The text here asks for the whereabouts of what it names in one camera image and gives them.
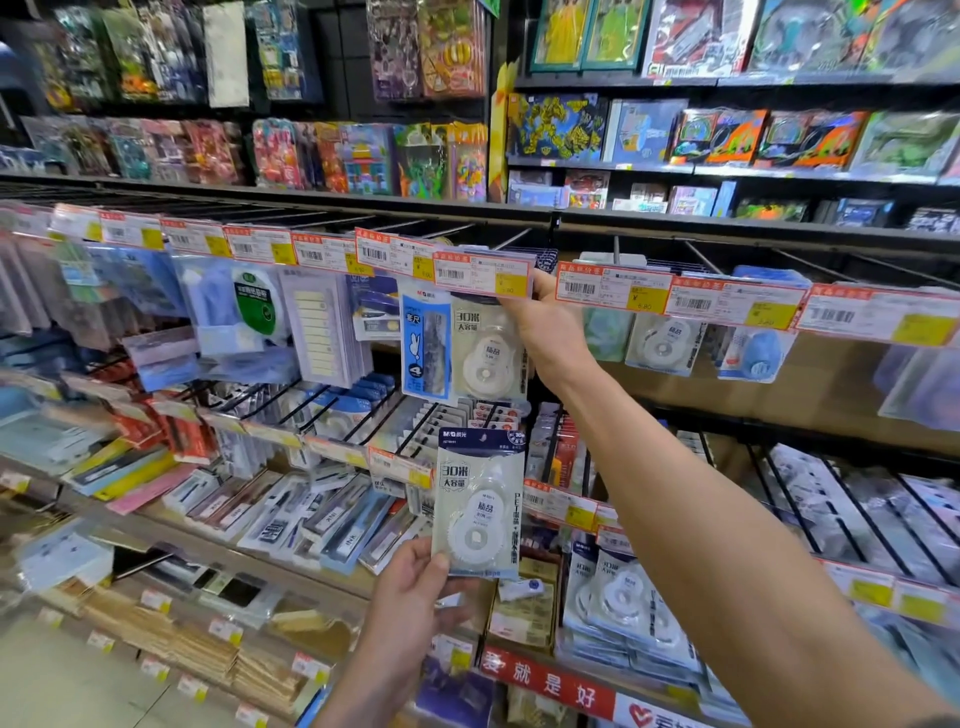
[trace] red heart logo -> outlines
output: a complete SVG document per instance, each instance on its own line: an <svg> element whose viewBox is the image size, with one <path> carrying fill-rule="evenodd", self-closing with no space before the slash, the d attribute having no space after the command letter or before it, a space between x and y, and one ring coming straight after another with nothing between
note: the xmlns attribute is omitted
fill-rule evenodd
<svg viewBox="0 0 960 728"><path fill-rule="evenodd" d="M634 719L636 728L645 728L654 722L654 714L646 708L641 708L636 703L630 706L630 717Z"/></svg>

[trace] blister pack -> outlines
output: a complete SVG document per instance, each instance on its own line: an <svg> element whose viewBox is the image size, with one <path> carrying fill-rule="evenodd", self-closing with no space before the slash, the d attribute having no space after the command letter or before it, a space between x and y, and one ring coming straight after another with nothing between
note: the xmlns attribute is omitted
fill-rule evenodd
<svg viewBox="0 0 960 728"><path fill-rule="evenodd" d="M433 552L451 575L518 578L525 446L522 432L441 429Z"/></svg>

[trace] green label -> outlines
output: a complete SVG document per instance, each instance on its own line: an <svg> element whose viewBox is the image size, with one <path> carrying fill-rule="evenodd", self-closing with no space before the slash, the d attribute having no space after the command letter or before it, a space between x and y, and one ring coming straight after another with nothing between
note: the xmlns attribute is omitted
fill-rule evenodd
<svg viewBox="0 0 960 728"><path fill-rule="evenodd" d="M244 271L233 282L233 290L244 323L257 333L270 336L276 329L276 306L270 288L253 273Z"/></svg>

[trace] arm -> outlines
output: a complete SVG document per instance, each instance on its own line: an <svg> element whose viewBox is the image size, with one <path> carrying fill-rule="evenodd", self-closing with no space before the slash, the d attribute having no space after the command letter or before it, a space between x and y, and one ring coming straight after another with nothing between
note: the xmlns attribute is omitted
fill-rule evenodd
<svg viewBox="0 0 960 728"><path fill-rule="evenodd" d="M600 368L556 281L536 283L539 301L501 302L586 439L637 558L754 725L907 728L953 715L774 516Z"/></svg>

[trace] price tag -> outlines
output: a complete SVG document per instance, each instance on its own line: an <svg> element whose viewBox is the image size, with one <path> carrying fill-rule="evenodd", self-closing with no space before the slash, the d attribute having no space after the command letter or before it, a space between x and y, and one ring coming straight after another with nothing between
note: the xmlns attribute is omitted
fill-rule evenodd
<svg viewBox="0 0 960 728"><path fill-rule="evenodd" d="M140 603L145 607L156 609L158 612L168 615L173 599L156 589L144 589L140 595Z"/></svg>
<svg viewBox="0 0 960 728"><path fill-rule="evenodd" d="M960 297L846 285L813 286L797 328L918 347L945 346Z"/></svg>
<svg viewBox="0 0 960 728"><path fill-rule="evenodd" d="M294 664L292 670L297 675L303 675L307 680L326 685L330 679L330 668L320 660L315 660L304 652L298 652L294 655Z"/></svg>
<svg viewBox="0 0 960 728"><path fill-rule="evenodd" d="M285 448L300 449L303 447L303 442L300 440L300 437L290 430L251 422L243 422L243 427L251 437L268 440L272 443L283 445Z"/></svg>
<svg viewBox="0 0 960 728"><path fill-rule="evenodd" d="M0 473L0 485L15 493L26 493L30 487L31 478L29 475L17 473L16 471L3 471Z"/></svg>
<svg viewBox="0 0 960 728"><path fill-rule="evenodd" d="M247 434L247 430L244 429L239 418L222 415L219 412L211 412L204 407L197 407L197 414L205 423L215 429L225 429L227 432L235 432L238 435Z"/></svg>
<svg viewBox="0 0 960 728"><path fill-rule="evenodd" d="M949 594L934 587L898 580L894 610L904 617L944 624L947 621Z"/></svg>
<svg viewBox="0 0 960 728"><path fill-rule="evenodd" d="M283 228L249 228L227 225L224 235L230 252L238 260L297 265L290 231Z"/></svg>
<svg viewBox="0 0 960 728"><path fill-rule="evenodd" d="M234 717L244 725L249 725L250 728L267 728L267 721L269 720L266 713L247 703L240 703Z"/></svg>
<svg viewBox="0 0 960 728"><path fill-rule="evenodd" d="M893 574L832 562L825 562L824 566L840 591L850 599L887 609L893 605L894 586L897 582Z"/></svg>
<svg viewBox="0 0 960 728"><path fill-rule="evenodd" d="M664 313L726 326L786 330L805 295L805 288L677 276Z"/></svg>
<svg viewBox="0 0 960 728"><path fill-rule="evenodd" d="M177 683L177 690L191 700L202 703L206 700L206 694L210 690L210 687L207 683L198 680L193 675L183 675Z"/></svg>
<svg viewBox="0 0 960 728"><path fill-rule="evenodd" d="M357 262L388 270L390 264L390 235L386 232L356 229Z"/></svg>
<svg viewBox="0 0 960 728"><path fill-rule="evenodd" d="M527 297L530 262L496 255L435 251L434 281L442 288L485 296Z"/></svg>
<svg viewBox="0 0 960 728"><path fill-rule="evenodd" d="M221 640L229 642L234 647L239 647L240 641L243 640L243 627L220 617L215 617L210 622L210 627L207 632L214 637L219 637Z"/></svg>
<svg viewBox="0 0 960 728"><path fill-rule="evenodd" d="M347 253L356 261L356 243L353 238L317 235L312 232L292 232L297 261L304 268L319 268L335 273L350 273Z"/></svg>
<svg viewBox="0 0 960 728"><path fill-rule="evenodd" d="M145 675L150 675L158 683L165 683L170 676L170 666L164 665L156 657L150 655L140 661L140 671Z"/></svg>
<svg viewBox="0 0 960 728"><path fill-rule="evenodd" d="M561 261L557 275L558 301L663 313L673 276L612 265Z"/></svg>
<svg viewBox="0 0 960 728"><path fill-rule="evenodd" d="M164 217L160 220L160 226L174 250L198 255L233 256L222 225Z"/></svg>
<svg viewBox="0 0 960 728"><path fill-rule="evenodd" d="M90 636L86 638L86 643L91 647L96 647L106 655L113 649L116 640L113 637L108 637L103 632L94 630L90 633Z"/></svg>
<svg viewBox="0 0 960 728"><path fill-rule="evenodd" d="M192 404L185 401L152 400L150 406L158 415L163 417L173 417L176 420L186 420L189 423L200 424L197 410Z"/></svg>
<svg viewBox="0 0 960 728"><path fill-rule="evenodd" d="M57 629L63 624L63 614L58 612L56 609L50 609L50 607L42 607L38 615L36 615L36 620L42 622L47 626Z"/></svg>

